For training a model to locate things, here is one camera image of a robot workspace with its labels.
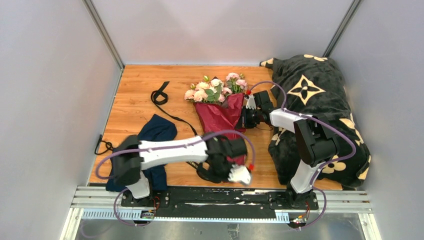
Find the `dark red wrapping paper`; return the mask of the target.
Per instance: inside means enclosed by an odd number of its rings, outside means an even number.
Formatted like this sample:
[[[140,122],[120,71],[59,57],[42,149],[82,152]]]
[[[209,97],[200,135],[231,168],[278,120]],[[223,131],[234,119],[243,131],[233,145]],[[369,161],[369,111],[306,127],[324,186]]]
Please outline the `dark red wrapping paper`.
[[[243,103],[243,93],[229,95],[221,104],[195,102],[194,108],[203,132],[237,130],[243,133],[245,130],[237,127]]]

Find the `pink fake flower bouquet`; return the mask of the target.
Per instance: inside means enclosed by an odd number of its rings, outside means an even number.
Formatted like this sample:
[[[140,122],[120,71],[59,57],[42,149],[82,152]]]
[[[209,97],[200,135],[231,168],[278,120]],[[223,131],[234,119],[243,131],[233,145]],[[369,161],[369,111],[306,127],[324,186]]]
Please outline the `pink fake flower bouquet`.
[[[221,104],[233,95],[245,93],[248,86],[242,73],[230,72],[224,80],[204,75],[202,81],[190,85],[184,99],[193,103]]]

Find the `black floral plush blanket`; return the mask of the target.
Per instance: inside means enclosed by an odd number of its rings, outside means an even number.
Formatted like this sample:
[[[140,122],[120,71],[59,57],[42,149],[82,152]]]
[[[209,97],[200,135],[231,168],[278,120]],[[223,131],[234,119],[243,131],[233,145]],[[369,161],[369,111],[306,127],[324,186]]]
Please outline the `black floral plush blanket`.
[[[275,85],[270,91],[278,107],[284,104],[293,112],[322,114],[330,126],[354,143],[355,155],[339,160],[350,154],[352,148],[337,136],[340,151],[334,162],[323,167],[318,179],[338,182],[344,190],[359,188],[367,177],[371,154],[354,122],[344,76],[337,63],[329,57],[299,54],[288,59],[271,58],[259,65],[272,70]]]

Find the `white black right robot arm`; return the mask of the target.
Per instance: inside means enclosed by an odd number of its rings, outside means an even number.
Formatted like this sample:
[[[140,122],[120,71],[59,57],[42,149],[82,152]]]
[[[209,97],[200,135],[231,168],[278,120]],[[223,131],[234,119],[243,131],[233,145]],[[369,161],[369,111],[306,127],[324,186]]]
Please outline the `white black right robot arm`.
[[[339,144],[333,131],[326,130],[318,117],[275,107],[267,91],[244,96],[239,123],[244,129],[253,129],[260,123],[294,133],[300,162],[296,173],[287,184],[286,204],[298,209],[313,191],[313,185],[325,162],[339,153]]]

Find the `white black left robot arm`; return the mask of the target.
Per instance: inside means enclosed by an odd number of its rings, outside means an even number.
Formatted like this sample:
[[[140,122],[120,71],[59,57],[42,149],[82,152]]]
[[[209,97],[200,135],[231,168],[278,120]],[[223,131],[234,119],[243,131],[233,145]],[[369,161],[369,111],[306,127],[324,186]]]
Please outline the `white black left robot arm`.
[[[136,135],[131,135],[112,154],[112,180],[128,188],[135,202],[146,207],[153,201],[151,183],[144,175],[146,170],[184,162],[194,167],[205,181],[249,185],[250,169],[229,161],[247,153],[243,138],[230,140],[220,132],[169,141],[139,141]]]

